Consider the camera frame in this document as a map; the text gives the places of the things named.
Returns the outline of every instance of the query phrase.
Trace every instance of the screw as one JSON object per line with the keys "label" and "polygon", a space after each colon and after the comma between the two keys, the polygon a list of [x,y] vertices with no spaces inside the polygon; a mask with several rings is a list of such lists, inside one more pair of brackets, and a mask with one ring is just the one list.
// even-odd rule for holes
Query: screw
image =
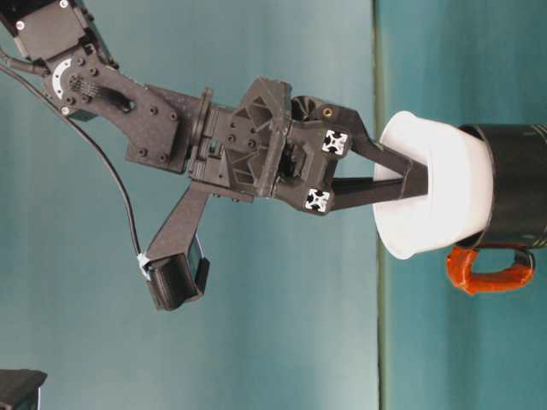
{"label": "screw", "polygon": [[327,118],[331,118],[332,117],[332,108],[329,108],[329,107],[325,108],[323,110],[323,115]]}

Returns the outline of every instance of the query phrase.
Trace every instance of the teal wall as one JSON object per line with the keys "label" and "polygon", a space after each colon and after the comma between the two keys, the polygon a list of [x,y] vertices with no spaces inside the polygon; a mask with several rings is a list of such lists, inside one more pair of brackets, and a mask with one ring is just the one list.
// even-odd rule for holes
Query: teal wall
{"label": "teal wall", "polygon": [[[379,0],[381,122],[401,109],[454,125],[547,121],[546,14],[544,0]],[[450,287],[448,252],[384,258],[383,407],[547,408],[547,253],[526,289],[471,298]],[[478,269],[510,259],[490,251]]]}
{"label": "teal wall", "polygon": [[[359,109],[373,130],[369,1],[86,3],[141,82],[195,95],[209,85],[235,105],[267,75]],[[212,201],[207,294],[157,313],[101,162],[4,77],[0,95],[0,367],[47,371],[45,410],[377,408],[370,208],[316,219]],[[147,244],[187,178],[124,163],[126,140],[104,120],[85,129],[125,178]],[[347,162],[345,174],[370,173]]]}

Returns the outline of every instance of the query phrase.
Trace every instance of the black object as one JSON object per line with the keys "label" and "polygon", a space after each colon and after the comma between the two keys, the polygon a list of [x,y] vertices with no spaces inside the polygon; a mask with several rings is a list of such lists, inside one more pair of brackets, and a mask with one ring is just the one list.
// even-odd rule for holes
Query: black object
{"label": "black object", "polygon": [[47,374],[0,370],[0,410],[39,410],[39,389]]}
{"label": "black object", "polygon": [[[484,141],[490,152],[493,197],[486,228],[460,241],[450,254],[449,276],[471,294],[519,289],[535,272],[529,249],[547,246],[547,126],[471,124],[461,129]],[[472,273],[474,252],[486,248],[514,249],[513,265],[487,275]]]}
{"label": "black object", "polygon": [[486,229],[460,245],[468,248],[541,248],[547,245],[547,127],[467,125],[486,143],[494,172]]}
{"label": "black object", "polygon": [[[101,115],[127,136],[128,161],[191,177],[189,190],[139,256],[158,308],[173,310],[203,295],[209,262],[201,250],[198,257],[191,250],[201,249],[196,231],[210,194],[235,202],[273,197],[326,215],[427,193],[426,167],[374,142],[355,110],[291,98],[290,85],[265,78],[236,108],[213,103],[209,89],[196,98],[140,85],[120,73],[81,1],[6,0],[0,21],[39,68],[47,95],[64,115]],[[401,178],[335,178],[350,151]]]}

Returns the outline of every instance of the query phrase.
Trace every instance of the mug handle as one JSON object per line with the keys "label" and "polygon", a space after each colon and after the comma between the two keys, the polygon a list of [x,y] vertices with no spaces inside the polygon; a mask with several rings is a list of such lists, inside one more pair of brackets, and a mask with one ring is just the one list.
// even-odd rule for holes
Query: mug handle
{"label": "mug handle", "polygon": [[512,266],[501,272],[478,274],[471,271],[478,256],[479,251],[476,249],[455,246],[446,258],[450,282],[471,296],[477,293],[517,290],[532,280],[536,269],[536,261],[531,252],[515,249],[515,262]]}

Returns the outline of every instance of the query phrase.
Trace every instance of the wire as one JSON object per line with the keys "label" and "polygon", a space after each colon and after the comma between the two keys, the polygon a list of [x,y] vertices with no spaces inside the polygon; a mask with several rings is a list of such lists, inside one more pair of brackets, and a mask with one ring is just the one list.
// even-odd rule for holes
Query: wire
{"label": "wire", "polygon": [[2,48],[0,48],[0,58],[2,58],[6,62],[6,65],[9,68],[12,68],[14,70],[23,71],[29,74],[36,74],[41,77],[50,75],[50,70],[47,67],[41,66],[39,64],[33,64],[28,61],[18,60],[5,53]]}
{"label": "wire", "polygon": [[[0,49],[0,53],[2,53],[1,54],[2,57],[6,56],[5,53],[2,51],[2,49]],[[34,85],[29,83],[24,77],[21,77],[14,70],[12,70],[9,67],[6,67],[2,63],[0,63],[0,71],[7,74],[9,77],[11,77],[15,81],[23,85],[43,105],[45,105],[47,108],[53,111],[53,113],[57,117],[59,117],[62,120],[62,122],[64,122],[65,124],[68,124],[72,129],[74,129],[98,153],[101,160],[103,160],[104,166],[106,166],[106,168],[109,170],[110,175],[116,182],[116,185],[118,185],[118,189],[120,190],[121,196],[123,197],[123,202],[126,208],[127,219],[129,222],[129,230],[131,232],[133,250],[135,251],[136,255],[140,255],[141,249],[140,249],[140,244],[138,243],[137,227],[135,226],[135,216],[133,213],[131,199],[129,198],[129,195],[127,194],[126,186],[123,184],[120,178],[120,175],[116,171],[114,165],[112,165],[112,162],[110,161],[108,156],[105,154],[103,149],[98,145],[98,143],[95,142],[93,138],[87,135],[87,133],[84,130],[82,130],[72,120],[65,117],[62,113],[60,113],[59,110],[56,108],[56,106],[46,96],[44,96]]]}

